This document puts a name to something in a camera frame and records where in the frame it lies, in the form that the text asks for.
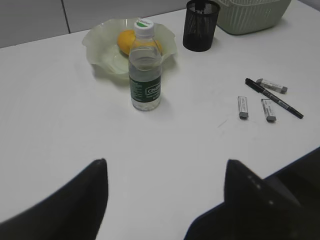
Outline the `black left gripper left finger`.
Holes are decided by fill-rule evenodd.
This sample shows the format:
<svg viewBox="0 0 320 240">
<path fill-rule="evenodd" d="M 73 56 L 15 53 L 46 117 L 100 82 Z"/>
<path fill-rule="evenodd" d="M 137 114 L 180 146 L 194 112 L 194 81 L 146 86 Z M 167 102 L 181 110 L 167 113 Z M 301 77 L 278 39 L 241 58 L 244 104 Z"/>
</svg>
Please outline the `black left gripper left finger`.
<svg viewBox="0 0 320 240">
<path fill-rule="evenodd" d="M 90 163 L 46 199 L 0 224 L 2 240 L 94 240 L 109 197 L 105 159 Z"/>
</svg>

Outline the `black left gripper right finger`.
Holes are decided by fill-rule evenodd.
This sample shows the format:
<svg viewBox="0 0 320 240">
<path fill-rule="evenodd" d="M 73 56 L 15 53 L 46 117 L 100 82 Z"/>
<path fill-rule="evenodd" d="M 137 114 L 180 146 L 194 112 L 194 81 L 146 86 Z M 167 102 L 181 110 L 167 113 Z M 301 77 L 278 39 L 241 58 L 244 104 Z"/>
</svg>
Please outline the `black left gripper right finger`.
<svg viewBox="0 0 320 240">
<path fill-rule="evenodd" d="M 320 198 L 308 196 L 300 176 L 295 189 L 286 178 L 264 180 L 241 161 L 230 159 L 224 178 L 224 200 L 197 217 L 186 240 L 318 240 Z"/>
</svg>

